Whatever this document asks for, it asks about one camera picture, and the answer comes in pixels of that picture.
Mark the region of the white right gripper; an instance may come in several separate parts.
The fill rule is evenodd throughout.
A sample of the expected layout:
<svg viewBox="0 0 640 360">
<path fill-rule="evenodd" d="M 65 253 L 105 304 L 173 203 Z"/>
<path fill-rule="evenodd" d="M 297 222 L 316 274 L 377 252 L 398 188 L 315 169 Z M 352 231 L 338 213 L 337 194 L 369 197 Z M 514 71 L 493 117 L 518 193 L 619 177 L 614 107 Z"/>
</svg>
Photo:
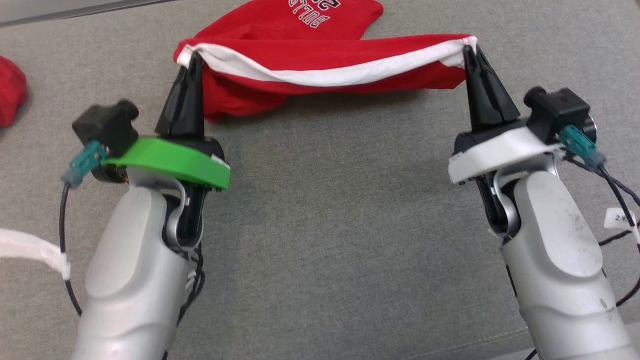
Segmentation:
<svg viewBox="0 0 640 360">
<path fill-rule="evenodd" d="M 516 121 L 521 113 L 490 66 L 482 48 L 463 48 L 471 132 L 484 132 Z M 532 173 L 554 168 L 561 143 L 550 145 L 529 128 L 519 127 L 489 139 L 460 133 L 454 140 L 447 173 L 451 183 L 461 183 L 492 173 Z"/>
</svg>

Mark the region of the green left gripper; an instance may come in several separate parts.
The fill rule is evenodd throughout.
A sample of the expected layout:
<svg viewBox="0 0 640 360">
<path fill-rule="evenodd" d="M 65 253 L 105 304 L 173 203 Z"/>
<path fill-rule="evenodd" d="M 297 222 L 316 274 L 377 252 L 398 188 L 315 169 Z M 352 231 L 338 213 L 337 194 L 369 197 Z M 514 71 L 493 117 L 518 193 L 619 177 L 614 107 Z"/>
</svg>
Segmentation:
<svg viewBox="0 0 640 360">
<path fill-rule="evenodd" d="M 222 146 L 212 137 L 204 139 L 202 70 L 202 57 L 194 51 L 178 71 L 156 125 L 161 137 L 195 139 L 139 137 L 123 155 L 103 160 L 103 166 L 135 167 L 181 182 L 228 189 L 231 168 Z M 188 91 L 189 119 L 183 114 Z"/>
</svg>

